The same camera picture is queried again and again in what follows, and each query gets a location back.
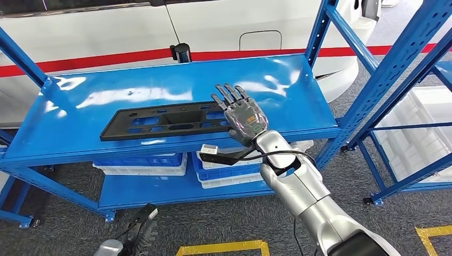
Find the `yellow tape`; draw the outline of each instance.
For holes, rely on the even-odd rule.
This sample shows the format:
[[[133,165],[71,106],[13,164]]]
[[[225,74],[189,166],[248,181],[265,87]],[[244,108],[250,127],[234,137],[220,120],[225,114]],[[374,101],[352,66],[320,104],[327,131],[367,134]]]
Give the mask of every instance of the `yellow tape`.
[[[234,252],[256,249],[261,250],[262,256],[270,256],[268,244],[262,240],[223,243],[223,244],[181,246],[177,251],[176,256],[218,253],[218,252]]]
[[[430,242],[429,237],[433,236],[447,236],[452,235],[452,226],[442,226],[434,228],[416,228],[417,235],[424,244],[425,249],[429,256],[438,256],[435,248],[433,248],[432,242]]]

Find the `gray carpet floor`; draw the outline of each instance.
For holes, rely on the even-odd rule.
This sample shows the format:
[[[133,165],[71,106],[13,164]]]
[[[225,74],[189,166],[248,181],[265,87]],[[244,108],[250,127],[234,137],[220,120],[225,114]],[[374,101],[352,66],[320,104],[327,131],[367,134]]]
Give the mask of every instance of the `gray carpet floor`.
[[[336,116],[347,110],[367,81],[369,75],[362,66],[360,70],[350,89],[330,104]],[[422,83],[439,84],[433,77]],[[322,141],[316,141],[309,152],[315,155],[321,146]],[[368,149],[376,155],[371,147]],[[384,170],[379,161],[377,165]],[[452,190],[398,194],[384,200],[382,206],[363,205],[362,198],[377,187],[358,150],[336,155],[322,173],[337,203],[367,228],[381,234],[402,255],[427,255],[415,227],[452,225]],[[382,173],[389,183],[388,175]],[[102,171],[90,163],[59,165],[48,176],[93,200],[98,199],[103,182]],[[136,211],[118,211],[113,223],[104,223],[85,209],[32,188],[21,212],[40,216],[44,222],[36,228],[19,230],[16,223],[0,221],[0,255],[89,256],[102,241],[123,231]],[[300,255],[292,234],[292,217],[276,196],[165,205],[159,207],[156,219],[159,234],[149,248],[150,255],[175,255],[180,246],[255,239],[268,242],[271,255]],[[302,224],[297,233],[305,254],[312,255],[314,244]],[[433,238],[432,243],[439,256],[452,255],[452,236]],[[255,250],[215,255],[260,253]]]

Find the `white vehicle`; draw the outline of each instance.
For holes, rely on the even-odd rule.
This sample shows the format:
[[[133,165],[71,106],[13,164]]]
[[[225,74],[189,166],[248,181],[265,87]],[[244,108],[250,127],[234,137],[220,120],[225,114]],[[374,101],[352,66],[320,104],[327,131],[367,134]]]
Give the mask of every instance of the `white vehicle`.
[[[0,27],[35,62],[46,62],[43,67],[62,70],[48,74],[174,63],[172,58],[130,62],[117,54],[167,49],[179,42],[189,44],[192,53],[202,52],[208,58],[232,57],[237,51],[302,49],[308,43],[320,4],[320,0],[149,0],[113,6],[91,3],[94,7],[60,11],[57,9],[65,5],[52,7],[57,6],[54,2],[82,1],[42,2],[45,8],[55,10],[9,14],[0,5],[5,14],[0,18]],[[337,9],[361,40],[367,42],[380,16],[380,2],[339,0]],[[333,26],[322,48],[347,47]],[[87,59],[87,66],[74,60],[102,55],[108,56]],[[56,60],[65,60],[64,68]],[[0,70],[9,65],[13,63],[0,53]],[[318,58],[314,74],[330,102],[355,80],[357,58]],[[38,91],[25,75],[0,73],[0,127],[19,126]]]

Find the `robot finger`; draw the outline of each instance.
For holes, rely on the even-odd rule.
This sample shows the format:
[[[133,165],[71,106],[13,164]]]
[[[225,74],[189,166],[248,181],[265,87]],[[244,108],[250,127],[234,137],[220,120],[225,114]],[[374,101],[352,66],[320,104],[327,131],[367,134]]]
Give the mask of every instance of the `robot finger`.
[[[241,96],[228,83],[223,84],[223,86],[231,93],[235,101],[241,100]]]
[[[215,93],[212,93],[211,97],[223,111],[226,111],[228,107],[224,104],[224,101],[222,101]]]
[[[228,104],[231,105],[234,103],[231,97],[229,97],[229,94],[223,89],[223,87],[220,84],[215,84],[215,88],[219,90],[219,92],[221,93],[221,95],[223,95],[224,99]]]
[[[242,87],[240,87],[239,85],[236,85],[236,90],[239,91],[240,95],[244,98],[244,99],[248,99],[249,96],[248,94],[246,94],[245,90],[243,90]]]

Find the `blue metal shelf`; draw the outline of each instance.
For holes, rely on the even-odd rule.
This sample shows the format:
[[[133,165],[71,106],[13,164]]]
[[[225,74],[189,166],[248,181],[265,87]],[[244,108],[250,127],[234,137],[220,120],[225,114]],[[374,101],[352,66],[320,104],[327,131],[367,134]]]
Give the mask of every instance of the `blue metal shelf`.
[[[196,151],[206,141],[220,147],[236,146],[227,132],[145,140],[99,139],[119,109],[210,101],[213,89],[209,88],[214,88],[210,85],[222,81],[246,89],[259,102],[270,128],[291,140],[303,139],[306,131],[316,131],[312,137],[320,138],[331,138],[338,132],[302,54],[80,73],[46,80],[1,165],[36,166],[138,153]]]
[[[189,157],[185,176],[106,175],[99,208],[115,210],[139,207],[148,202],[161,205],[270,194],[273,190],[264,181],[204,189]]]
[[[452,61],[440,61],[432,72],[452,91]]]
[[[447,12],[443,14],[444,17],[449,17]],[[425,178],[444,170],[452,165],[452,153],[440,158],[430,165],[418,170],[408,177],[398,180],[391,168],[390,162],[382,146],[377,141],[374,131],[377,130],[396,130],[396,129],[416,129],[420,127],[438,127],[451,126],[452,122],[436,123],[436,124],[413,124],[413,125],[398,125],[393,127],[378,127],[375,126],[391,111],[391,109],[425,76],[430,72],[437,75],[438,78],[452,91],[452,61],[439,61],[450,49],[452,49],[452,29],[447,32],[444,37],[437,43],[432,51],[421,61],[421,63],[408,75],[408,77],[401,83],[401,85],[389,96],[388,100],[382,104],[380,109],[376,111],[374,116],[361,128],[357,135],[347,145],[349,150],[354,150],[356,146],[361,150],[364,159],[366,160],[372,175],[378,185],[380,192],[371,193],[370,198],[374,204],[382,204],[382,199],[399,192],[407,191],[421,191],[429,189],[444,189],[452,188],[452,182],[420,182]],[[363,141],[370,137],[374,146],[379,153],[386,170],[392,178],[393,184],[386,186],[383,182],[373,160],[367,153]]]
[[[267,115],[270,129],[279,131],[288,141],[327,138],[317,157],[318,167],[322,169],[452,13],[452,0],[424,1],[378,64],[335,10],[337,2],[321,1],[305,54],[50,77],[0,28],[0,50],[42,87],[7,152],[0,156],[0,169],[97,213],[105,221],[114,220],[115,209],[147,202],[166,204],[269,194],[271,191],[263,182],[202,189],[190,161],[183,177],[107,176],[100,201],[94,202],[27,167],[196,151],[204,143],[221,148],[238,146],[227,133],[129,141],[101,142],[99,139],[99,134],[119,109],[210,101],[209,95],[216,83],[239,84],[246,89]],[[371,73],[350,109],[337,119],[312,75],[331,22]],[[370,127],[373,126],[359,134],[367,134]]]
[[[0,191],[0,208],[2,207],[6,198],[8,197],[8,194],[9,194],[14,182],[15,182],[15,178],[10,176],[8,178],[8,181],[6,181],[6,184],[3,187],[2,191]],[[28,192],[29,188],[30,188],[30,184],[27,184],[27,183],[23,184],[23,186],[20,190],[20,193],[17,196],[16,201],[15,201],[14,206],[11,209],[11,211],[0,210],[0,220],[18,222],[19,228],[30,227],[32,217],[26,217],[26,216],[19,215],[19,210],[22,206],[23,201],[25,200],[25,197],[27,196],[27,192]]]

